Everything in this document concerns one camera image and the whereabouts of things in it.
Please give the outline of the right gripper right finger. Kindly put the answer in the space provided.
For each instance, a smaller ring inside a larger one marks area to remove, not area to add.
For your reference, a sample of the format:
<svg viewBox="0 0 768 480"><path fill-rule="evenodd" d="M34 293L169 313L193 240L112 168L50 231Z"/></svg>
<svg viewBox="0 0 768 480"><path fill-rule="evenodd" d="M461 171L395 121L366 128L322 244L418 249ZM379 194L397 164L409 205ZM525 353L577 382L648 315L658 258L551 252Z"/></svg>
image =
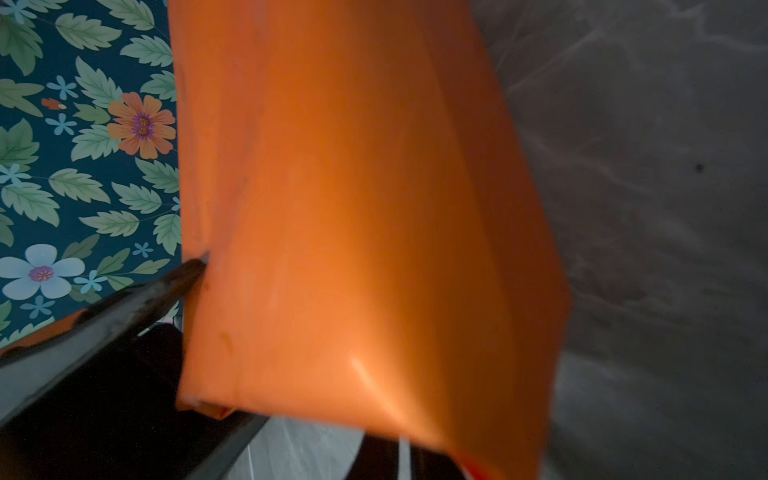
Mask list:
<svg viewBox="0 0 768 480"><path fill-rule="evenodd" d="M463 470L447 455L410 446L412 480L465 480Z"/></svg>

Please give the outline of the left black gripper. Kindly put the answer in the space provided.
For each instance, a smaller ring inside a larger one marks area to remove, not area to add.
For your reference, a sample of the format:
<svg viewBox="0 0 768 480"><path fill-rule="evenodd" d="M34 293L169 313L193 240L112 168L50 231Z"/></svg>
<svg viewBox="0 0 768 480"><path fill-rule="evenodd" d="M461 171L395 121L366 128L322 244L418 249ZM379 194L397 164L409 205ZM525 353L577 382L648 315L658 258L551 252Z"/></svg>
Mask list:
<svg viewBox="0 0 768 480"><path fill-rule="evenodd" d="M1 348L2 478L226 477L269 418L178 410L176 328L155 327L95 359L162 319L206 266L186 261Z"/></svg>

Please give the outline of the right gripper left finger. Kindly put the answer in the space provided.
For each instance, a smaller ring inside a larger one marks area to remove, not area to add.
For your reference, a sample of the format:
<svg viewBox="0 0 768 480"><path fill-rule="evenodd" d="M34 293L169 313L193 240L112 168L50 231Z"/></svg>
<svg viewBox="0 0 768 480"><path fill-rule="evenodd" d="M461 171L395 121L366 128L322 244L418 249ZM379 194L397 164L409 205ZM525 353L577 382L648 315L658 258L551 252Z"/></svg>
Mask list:
<svg viewBox="0 0 768 480"><path fill-rule="evenodd" d="M399 442L366 433L346 480L397 480Z"/></svg>

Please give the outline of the yellow orange wrapping paper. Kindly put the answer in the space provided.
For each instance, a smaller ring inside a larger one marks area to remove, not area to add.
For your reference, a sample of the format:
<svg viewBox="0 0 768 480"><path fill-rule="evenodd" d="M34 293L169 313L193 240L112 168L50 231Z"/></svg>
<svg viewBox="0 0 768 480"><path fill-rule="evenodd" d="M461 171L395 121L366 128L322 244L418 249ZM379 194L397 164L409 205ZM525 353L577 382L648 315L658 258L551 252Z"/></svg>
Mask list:
<svg viewBox="0 0 768 480"><path fill-rule="evenodd" d="M466 1L173 1L177 403L534 479L571 300Z"/></svg>

